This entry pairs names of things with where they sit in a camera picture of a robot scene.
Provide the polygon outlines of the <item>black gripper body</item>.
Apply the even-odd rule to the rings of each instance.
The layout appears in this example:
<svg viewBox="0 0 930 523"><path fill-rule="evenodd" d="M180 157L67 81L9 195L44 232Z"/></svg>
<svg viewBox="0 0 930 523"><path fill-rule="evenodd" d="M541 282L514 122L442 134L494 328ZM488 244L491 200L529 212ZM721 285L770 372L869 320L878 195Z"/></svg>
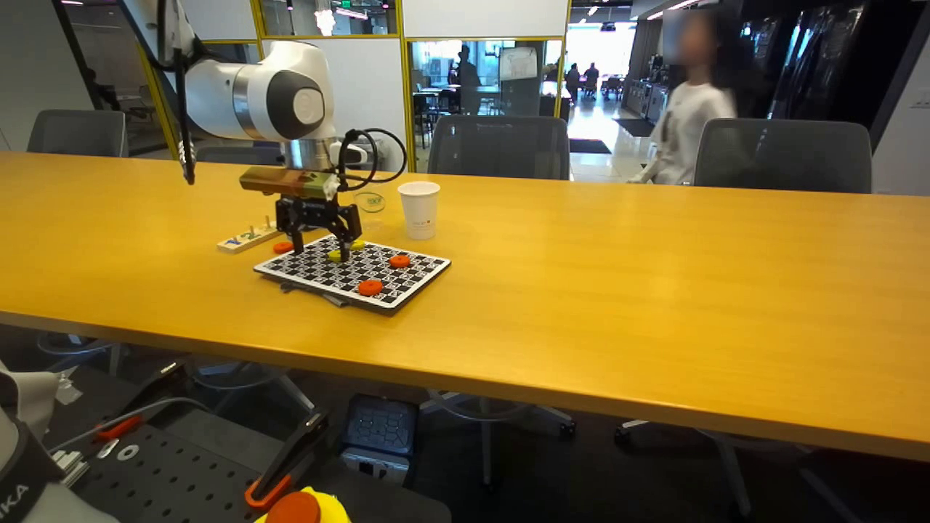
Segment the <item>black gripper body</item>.
<svg viewBox="0 0 930 523"><path fill-rule="evenodd" d="M279 198L276 200L276 227L282 232L305 232L305 230L346 230L349 218L337 200L317 198Z"/></svg>

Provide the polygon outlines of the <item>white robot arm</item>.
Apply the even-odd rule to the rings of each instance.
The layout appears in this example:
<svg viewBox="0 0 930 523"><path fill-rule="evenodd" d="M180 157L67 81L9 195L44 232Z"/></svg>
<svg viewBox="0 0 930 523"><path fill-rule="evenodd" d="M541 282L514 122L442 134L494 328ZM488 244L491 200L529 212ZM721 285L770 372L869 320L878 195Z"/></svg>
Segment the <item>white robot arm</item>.
<svg viewBox="0 0 930 523"><path fill-rule="evenodd" d="M180 166L195 180L192 128L241 142L276 142L282 169L247 169L238 183L247 192L276 195L276 230L302 250L308 230L328 230L337 256L349 259L360 238L355 206L337 195L346 189L334 148L334 105L326 55L311 44L270 41L256 64L209 58L189 29L180 0L157 0L157 64L174 76Z"/></svg>

